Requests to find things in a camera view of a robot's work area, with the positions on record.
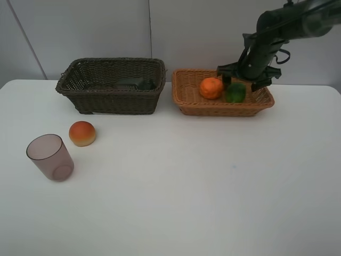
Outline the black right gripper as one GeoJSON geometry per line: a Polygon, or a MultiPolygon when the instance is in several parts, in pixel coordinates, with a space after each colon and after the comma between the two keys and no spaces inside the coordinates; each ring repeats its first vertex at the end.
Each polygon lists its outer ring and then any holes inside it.
{"type": "Polygon", "coordinates": [[[238,62],[218,66],[216,71],[222,76],[224,86],[231,84],[231,77],[253,82],[251,91],[256,92],[272,84],[272,78],[280,78],[281,69],[270,67],[276,51],[261,52],[251,50],[243,52],[238,62]]]}

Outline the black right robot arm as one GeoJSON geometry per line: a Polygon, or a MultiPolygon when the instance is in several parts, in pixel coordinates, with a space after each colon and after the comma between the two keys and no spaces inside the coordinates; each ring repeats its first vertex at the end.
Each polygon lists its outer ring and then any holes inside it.
{"type": "Polygon", "coordinates": [[[257,20],[256,32],[243,34],[244,50],[235,63],[218,66],[224,82],[232,78],[251,82],[253,92],[280,78],[281,70],[270,66],[291,40],[321,37],[340,24],[340,1],[288,1],[280,9],[266,11],[257,20]]]}

